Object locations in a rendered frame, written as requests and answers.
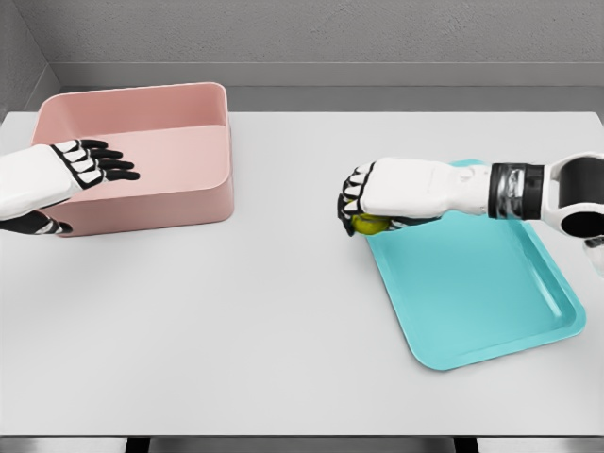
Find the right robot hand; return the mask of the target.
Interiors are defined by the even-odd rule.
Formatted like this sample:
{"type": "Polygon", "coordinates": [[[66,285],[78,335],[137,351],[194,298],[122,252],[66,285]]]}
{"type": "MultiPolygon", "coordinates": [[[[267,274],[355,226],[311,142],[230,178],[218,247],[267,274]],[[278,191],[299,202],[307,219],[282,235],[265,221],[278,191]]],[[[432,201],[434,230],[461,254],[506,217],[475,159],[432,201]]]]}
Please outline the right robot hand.
{"type": "Polygon", "coordinates": [[[338,197],[338,218],[350,236],[353,219],[385,218],[390,230],[421,225],[450,210],[447,184],[454,167],[430,160],[383,158],[357,167],[338,197]]]}

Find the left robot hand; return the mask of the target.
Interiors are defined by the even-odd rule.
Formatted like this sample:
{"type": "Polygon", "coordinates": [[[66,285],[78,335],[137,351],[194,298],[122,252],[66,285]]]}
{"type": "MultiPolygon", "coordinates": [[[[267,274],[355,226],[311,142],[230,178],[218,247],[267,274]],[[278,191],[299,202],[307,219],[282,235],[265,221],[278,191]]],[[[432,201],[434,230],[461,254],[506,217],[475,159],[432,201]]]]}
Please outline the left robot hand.
{"type": "Polygon", "coordinates": [[[0,230],[61,235],[72,226],[43,210],[105,182],[137,180],[134,164],[104,141],[36,144],[0,157],[0,230]]]}

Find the yellow-green tennis ball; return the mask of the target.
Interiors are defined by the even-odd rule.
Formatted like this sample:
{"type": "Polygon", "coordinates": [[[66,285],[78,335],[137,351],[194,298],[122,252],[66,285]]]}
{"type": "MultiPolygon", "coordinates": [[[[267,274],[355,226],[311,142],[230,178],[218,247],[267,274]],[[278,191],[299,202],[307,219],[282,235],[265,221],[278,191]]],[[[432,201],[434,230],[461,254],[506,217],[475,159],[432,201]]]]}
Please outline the yellow-green tennis ball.
{"type": "Polygon", "coordinates": [[[366,236],[372,236],[390,228],[390,219],[371,214],[358,214],[352,216],[353,229],[366,236]]]}

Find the blue tray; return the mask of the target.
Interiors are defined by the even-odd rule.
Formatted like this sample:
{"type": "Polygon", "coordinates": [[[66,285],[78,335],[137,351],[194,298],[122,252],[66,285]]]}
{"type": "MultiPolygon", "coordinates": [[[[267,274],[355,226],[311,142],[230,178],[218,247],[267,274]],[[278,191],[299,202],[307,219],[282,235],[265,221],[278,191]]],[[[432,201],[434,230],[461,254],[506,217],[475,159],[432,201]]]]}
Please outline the blue tray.
{"type": "Polygon", "coordinates": [[[580,334],[586,313],[531,224],[449,212],[368,237],[413,356],[445,371],[580,334]]]}

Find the pink basket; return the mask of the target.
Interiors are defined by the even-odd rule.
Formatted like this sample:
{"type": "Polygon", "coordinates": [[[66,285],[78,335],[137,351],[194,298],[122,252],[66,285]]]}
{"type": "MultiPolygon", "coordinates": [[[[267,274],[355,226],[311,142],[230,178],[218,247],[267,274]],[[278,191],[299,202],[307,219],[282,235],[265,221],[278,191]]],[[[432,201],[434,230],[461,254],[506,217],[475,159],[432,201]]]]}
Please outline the pink basket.
{"type": "Polygon", "coordinates": [[[227,91],[218,83],[52,96],[31,141],[70,139],[104,141],[140,174],[46,209],[76,236],[221,222],[234,211],[227,91]]]}

